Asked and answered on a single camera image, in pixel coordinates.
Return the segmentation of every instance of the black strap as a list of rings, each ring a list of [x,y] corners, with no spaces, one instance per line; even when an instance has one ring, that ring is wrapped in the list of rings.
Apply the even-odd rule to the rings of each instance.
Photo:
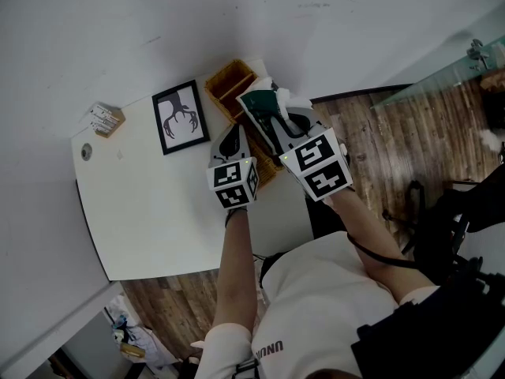
[[[237,373],[246,372],[252,369],[254,369],[254,379],[260,379],[260,373],[258,372],[259,364],[260,362],[256,358],[254,358],[252,361],[247,361],[238,364],[237,366],[235,366],[235,373],[233,374],[231,379],[235,379],[237,377]]]
[[[242,206],[240,208],[235,208],[235,209],[229,210],[228,215],[226,216],[226,219],[224,221],[224,227],[228,226],[228,222],[230,222],[231,216],[233,216],[237,211],[246,211],[247,212],[247,208],[245,206]]]
[[[358,249],[360,249],[363,253],[365,253],[367,256],[373,258],[374,260],[380,261],[380,262],[382,262],[384,264],[394,265],[395,267],[410,268],[410,269],[419,269],[419,267],[417,266],[417,264],[414,261],[398,260],[396,258],[389,258],[389,257],[381,256],[381,255],[379,255],[377,253],[374,253],[373,251],[371,251],[369,249],[366,249],[361,244],[358,244],[356,242],[356,240],[354,240],[349,233],[347,233],[347,238]]]

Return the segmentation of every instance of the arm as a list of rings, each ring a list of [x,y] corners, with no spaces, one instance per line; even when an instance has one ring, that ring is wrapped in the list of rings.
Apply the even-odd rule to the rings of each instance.
[[[224,236],[218,278],[218,302],[212,327],[236,323],[253,332],[256,319],[256,274],[247,212],[236,211]]]
[[[359,244],[385,257],[406,259],[386,227],[355,192],[343,189],[331,195],[331,201],[332,208],[342,218],[347,232]],[[356,250],[370,278],[387,287],[397,302],[414,289],[433,285],[432,281],[416,269],[386,265]]]

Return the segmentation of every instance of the wooden floor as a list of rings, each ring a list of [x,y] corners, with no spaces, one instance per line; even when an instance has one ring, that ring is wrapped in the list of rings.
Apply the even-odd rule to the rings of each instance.
[[[499,164],[478,136],[488,127],[476,82],[370,109],[394,92],[330,99],[314,108],[345,141],[354,186],[367,206],[380,219],[384,209],[410,219],[415,207],[406,192],[414,179],[425,186],[429,206],[442,195],[445,182],[479,182]],[[385,224],[399,243],[406,242],[406,231],[395,223]],[[215,270],[122,284],[144,324],[176,357],[185,358],[197,351],[189,344],[202,340],[211,327],[217,274]],[[264,305],[259,305],[261,316]]]

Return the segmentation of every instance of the black picture frame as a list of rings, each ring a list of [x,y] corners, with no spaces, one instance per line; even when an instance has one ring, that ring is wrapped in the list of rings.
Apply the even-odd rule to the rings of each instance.
[[[191,87],[191,90],[193,92],[193,97],[195,99],[195,104],[196,104],[196,111],[198,113],[198,118],[200,121],[203,136],[198,139],[195,139],[194,141],[188,141],[188,142],[179,144],[177,146],[174,146],[173,148],[168,148],[166,146],[166,142],[165,142],[165,135],[163,132],[163,124],[161,121],[161,116],[159,115],[158,102],[163,97],[168,96],[169,94],[173,94],[174,92],[177,92],[177,91],[182,90],[183,88],[187,88],[187,87]],[[194,146],[195,144],[200,144],[200,143],[204,143],[206,141],[211,140],[211,138],[209,137],[209,134],[208,134],[207,123],[205,122],[204,112],[202,110],[202,104],[200,102],[200,96],[198,94],[198,89],[196,88],[196,81],[195,80],[187,81],[186,83],[180,84],[180,85],[175,86],[173,88],[169,88],[168,90],[165,90],[164,92],[160,92],[160,93],[156,94],[155,96],[152,97],[152,105],[155,110],[156,125],[158,126],[159,140],[160,140],[161,147],[163,150],[163,155],[167,155],[169,153],[173,153],[178,150],[182,150],[183,148],[189,148],[191,146]]]

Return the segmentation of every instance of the framed picture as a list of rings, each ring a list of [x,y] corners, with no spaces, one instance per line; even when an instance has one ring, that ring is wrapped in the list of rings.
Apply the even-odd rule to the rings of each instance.
[[[209,141],[194,80],[152,97],[163,154]]]

